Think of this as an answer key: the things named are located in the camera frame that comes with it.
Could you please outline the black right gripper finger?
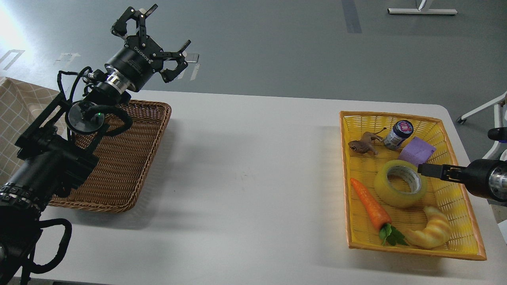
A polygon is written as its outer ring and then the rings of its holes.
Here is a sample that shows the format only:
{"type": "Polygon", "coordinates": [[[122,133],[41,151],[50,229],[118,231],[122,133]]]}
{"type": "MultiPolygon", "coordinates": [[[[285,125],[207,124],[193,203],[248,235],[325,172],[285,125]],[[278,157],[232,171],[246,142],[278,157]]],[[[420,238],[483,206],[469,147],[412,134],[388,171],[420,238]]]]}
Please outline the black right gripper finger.
{"type": "Polygon", "coordinates": [[[417,173],[425,177],[434,177],[442,181],[464,183],[462,171],[465,167],[448,164],[422,163],[417,167],[417,173]]]}

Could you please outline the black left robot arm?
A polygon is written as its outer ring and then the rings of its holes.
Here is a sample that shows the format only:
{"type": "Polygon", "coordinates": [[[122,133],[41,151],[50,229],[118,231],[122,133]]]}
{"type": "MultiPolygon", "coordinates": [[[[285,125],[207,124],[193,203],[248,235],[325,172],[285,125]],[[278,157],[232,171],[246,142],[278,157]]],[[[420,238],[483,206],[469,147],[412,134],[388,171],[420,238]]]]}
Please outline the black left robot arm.
{"type": "Polygon", "coordinates": [[[148,34],[146,19],[157,9],[128,7],[111,33],[123,47],[105,63],[105,71],[85,67],[61,70],[59,93],[15,142],[22,166],[1,186],[1,284],[18,270],[20,284],[31,274],[57,267],[69,247],[69,220],[41,220],[53,196],[68,197],[99,164],[94,155],[104,137],[130,129],[133,119],[122,109],[148,80],[160,73],[165,83],[187,67],[185,49],[164,51],[148,34]]]}

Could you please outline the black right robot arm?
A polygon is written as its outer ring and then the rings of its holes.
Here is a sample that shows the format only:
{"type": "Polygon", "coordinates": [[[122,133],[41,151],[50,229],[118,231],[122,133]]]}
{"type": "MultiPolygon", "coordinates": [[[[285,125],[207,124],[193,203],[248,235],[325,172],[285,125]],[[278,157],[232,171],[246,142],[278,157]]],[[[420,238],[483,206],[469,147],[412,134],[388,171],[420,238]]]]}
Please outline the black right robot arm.
{"type": "Polygon", "coordinates": [[[468,166],[420,164],[418,173],[443,181],[460,183],[476,197],[505,203],[507,200],[506,152],[498,159],[478,159],[468,166]]]}

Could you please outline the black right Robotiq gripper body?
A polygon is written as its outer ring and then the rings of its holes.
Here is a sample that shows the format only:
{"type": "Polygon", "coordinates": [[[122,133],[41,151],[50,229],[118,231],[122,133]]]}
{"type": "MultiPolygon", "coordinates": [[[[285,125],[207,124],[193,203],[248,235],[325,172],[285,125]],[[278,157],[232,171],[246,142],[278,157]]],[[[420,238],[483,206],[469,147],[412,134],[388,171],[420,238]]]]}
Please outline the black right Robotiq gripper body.
{"type": "Polygon", "coordinates": [[[467,191],[477,197],[496,200],[489,185],[489,178],[496,166],[497,160],[479,159],[460,170],[460,178],[467,191]]]}

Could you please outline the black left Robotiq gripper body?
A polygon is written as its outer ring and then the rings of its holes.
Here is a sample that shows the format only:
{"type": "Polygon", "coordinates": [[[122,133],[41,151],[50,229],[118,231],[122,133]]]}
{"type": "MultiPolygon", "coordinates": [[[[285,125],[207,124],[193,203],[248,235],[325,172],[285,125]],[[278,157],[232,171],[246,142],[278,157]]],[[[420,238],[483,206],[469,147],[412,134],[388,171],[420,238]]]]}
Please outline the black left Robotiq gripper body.
{"type": "Polygon", "coordinates": [[[153,74],[163,67],[163,60],[151,58],[154,53],[162,52],[163,48],[151,37],[145,39],[143,47],[139,36],[128,36],[123,47],[105,63],[107,70],[117,70],[130,81],[128,89],[133,92],[140,91],[153,74]]]}

